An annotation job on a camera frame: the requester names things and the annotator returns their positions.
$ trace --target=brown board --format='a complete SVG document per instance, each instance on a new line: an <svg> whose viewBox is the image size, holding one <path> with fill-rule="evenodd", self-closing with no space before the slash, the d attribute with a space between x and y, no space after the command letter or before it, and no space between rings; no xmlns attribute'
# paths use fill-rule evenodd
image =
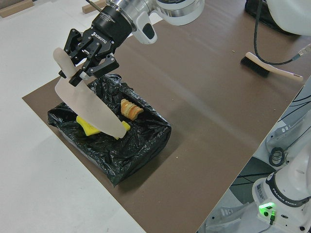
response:
<svg viewBox="0 0 311 233"><path fill-rule="evenodd" d="M128 38L117 49L123 81L172 125L166 148L115 188L106 176L50 127L147 233L195 233L302 87L240 65L253 51L254 19L245 0L206 0L185 26L162 21L158 41ZM310 43L259 27L263 57L283 61ZM311 73L310 57L281 68ZM60 99L53 80L23 99L47 121Z"/></svg>

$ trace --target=yellow sponge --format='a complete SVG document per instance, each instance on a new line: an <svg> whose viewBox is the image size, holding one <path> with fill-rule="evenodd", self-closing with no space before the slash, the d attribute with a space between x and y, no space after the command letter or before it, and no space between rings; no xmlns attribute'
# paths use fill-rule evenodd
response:
<svg viewBox="0 0 311 233"><path fill-rule="evenodd" d="M89 124L85 120L83 120L80 116L77 116L76 121L82 126L86 136L90 136L90 135L97 134L97 133L101 132L98 129L96 129L94 126L92 126L91 124ZM124 126L124 128L126 129L126 131L130 130L131 126L129 124L127 124L125 121L122 121L121 123Z"/></svg>

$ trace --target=black fabric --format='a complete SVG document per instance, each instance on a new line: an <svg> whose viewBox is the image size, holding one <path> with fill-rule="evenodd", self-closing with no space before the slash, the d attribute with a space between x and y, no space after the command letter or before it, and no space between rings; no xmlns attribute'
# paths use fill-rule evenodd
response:
<svg viewBox="0 0 311 233"><path fill-rule="evenodd" d="M259 1L261 0L246 0L246 3L245 3L245 11L249 13L251 16L253 16L254 18L256 18L256 15L257 15ZM284 31L276 24L276 22L273 20L270 14L267 2L265 0L262 3L262 9L261 9L259 20L260 22L262 22L263 24L267 25L268 27L274 30L277 30L287 35L292 35L292 33Z"/></svg>
<svg viewBox="0 0 311 233"><path fill-rule="evenodd" d="M167 144L171 126L145 100L136 94L119 75L105 75L89 84L89 88L131 129L119 140L104 133L86 136L76 122L76 114L61 103L48 111L48 123L57 127L68 140L107 175L116 186L132 175ZM121 99L143 108L135 121L121 115Z"/></svg>

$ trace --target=robotic arm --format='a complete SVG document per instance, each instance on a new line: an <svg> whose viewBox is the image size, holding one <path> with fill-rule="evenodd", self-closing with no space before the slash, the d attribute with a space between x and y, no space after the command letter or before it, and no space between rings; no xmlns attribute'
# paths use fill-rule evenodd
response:
<svg viewBox="0 0 311 233"><path fill-rule="evenodd" d="M72 29L69 33L64 51L75 65L86 59L69 83L76 86L82 80L82 72L100 77L118 68L113 54L130 33L143 44L156 42L157 36L149 18L152 12L172 25L183 25L199 17L203 8L204 0L107 1L107 6L89 29L83 33Z"/></svg>

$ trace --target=bread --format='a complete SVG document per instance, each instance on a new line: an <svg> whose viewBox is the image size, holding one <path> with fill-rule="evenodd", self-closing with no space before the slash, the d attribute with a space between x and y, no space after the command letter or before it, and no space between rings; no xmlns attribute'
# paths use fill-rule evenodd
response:
<svg viewBox="0 0 311 233"><path fill-rule="evenodd" d="M121 113L123 116L136 120L137 116L144 110L126 99L121 100Z"/></svg>

